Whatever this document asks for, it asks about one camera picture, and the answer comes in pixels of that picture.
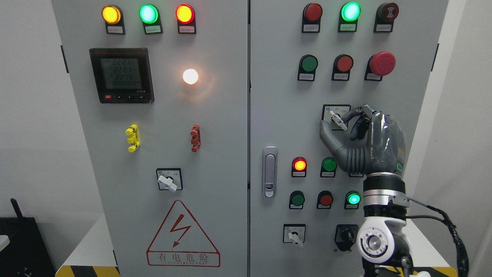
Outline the gray robotic hand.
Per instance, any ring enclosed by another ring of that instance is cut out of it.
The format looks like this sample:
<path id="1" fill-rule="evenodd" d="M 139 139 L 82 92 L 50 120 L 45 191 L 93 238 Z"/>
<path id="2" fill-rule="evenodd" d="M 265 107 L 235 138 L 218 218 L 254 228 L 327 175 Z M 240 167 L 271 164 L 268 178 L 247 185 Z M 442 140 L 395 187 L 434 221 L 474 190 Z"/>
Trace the gray robotic hand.
<path id="1" fill-rule="evenodd" d="M 370 175 L 388 172 L 402 176 L 406 160 L 405 135 L 397 118 L 378 112 L 365 104 L 351 109 L 336 122 L 347 125 L 358 116 L 352 127 L 351 141 L 367 138 L 364 147 L 346 147 L 330 128 L 330 123 L 321 120 L 319 137 L 340 169 L 348 175 Z"/>

